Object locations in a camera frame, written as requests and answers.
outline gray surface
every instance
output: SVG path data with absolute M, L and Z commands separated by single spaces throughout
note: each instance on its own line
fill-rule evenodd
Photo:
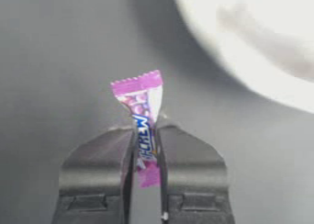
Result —
M 0 223 L 51 222 L 62 161 L 127 122 L 110 81 L 155 68 L 163 112 L 225 156 L 237 223 L 313 223 L 314 117 L 218 69 L 173 0 L 0 0 Z

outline blurry white object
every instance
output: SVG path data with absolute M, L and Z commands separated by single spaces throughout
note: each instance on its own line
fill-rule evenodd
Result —
M 257 93 L 314 113 L 313 0 L 175 0 L 187 27 Z

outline candy wrapper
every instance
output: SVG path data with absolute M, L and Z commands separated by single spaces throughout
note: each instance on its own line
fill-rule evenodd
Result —
M 162 104 L 161 71 L 113 83 L 113 92 L 129 108 L 138 128 L 138 174 L 141 187 L 161 184 L 155 125 Z

